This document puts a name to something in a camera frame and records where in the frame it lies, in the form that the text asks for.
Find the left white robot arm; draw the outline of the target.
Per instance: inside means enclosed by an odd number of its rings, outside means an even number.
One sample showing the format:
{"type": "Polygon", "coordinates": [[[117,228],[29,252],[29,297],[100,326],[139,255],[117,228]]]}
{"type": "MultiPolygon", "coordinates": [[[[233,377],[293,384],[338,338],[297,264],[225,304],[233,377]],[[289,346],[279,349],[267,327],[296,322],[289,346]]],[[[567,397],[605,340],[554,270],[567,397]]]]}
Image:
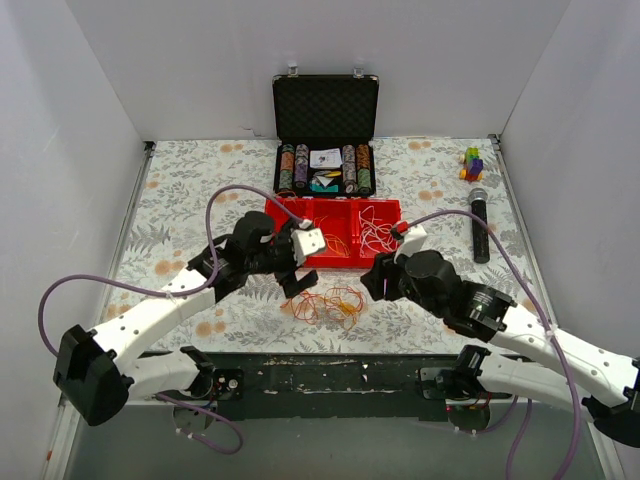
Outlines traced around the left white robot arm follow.
{"type": "Polygon", "coordinates": [[[269,215],[250,211],[234,230],[212,240],[160,291],[124,314],[86,331],[76,325],[62,336],[53,380],[90,426],[113,418],[132,399],[181,391],[208,397],[215,368],[187,346],[147,357],[145,351],[197,313],[241,289],[252,275],[273,276],[286,297],[317,283],[311,271],[297,277],[306,260],[326,249],[309,220],[289,219],[281,228],[269,215]]]}

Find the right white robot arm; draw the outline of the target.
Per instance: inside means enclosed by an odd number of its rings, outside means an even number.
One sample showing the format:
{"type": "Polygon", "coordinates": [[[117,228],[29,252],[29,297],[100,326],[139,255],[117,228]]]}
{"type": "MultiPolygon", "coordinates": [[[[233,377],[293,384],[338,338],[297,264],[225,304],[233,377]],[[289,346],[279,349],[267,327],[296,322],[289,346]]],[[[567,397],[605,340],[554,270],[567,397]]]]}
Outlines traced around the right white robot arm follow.
{"type": "Polygon", "coordinates": [[[638,447],[638,360],[561,329],[545,329],[508,295],[462,279],[433,250],[379,254],[361,282],[375,301],[410,300],[462,336],[526,357],[518,363],[488,349],[465,347],[452,373],[460,395],[509,393],[577,408],[607,437],[638,447]]]}

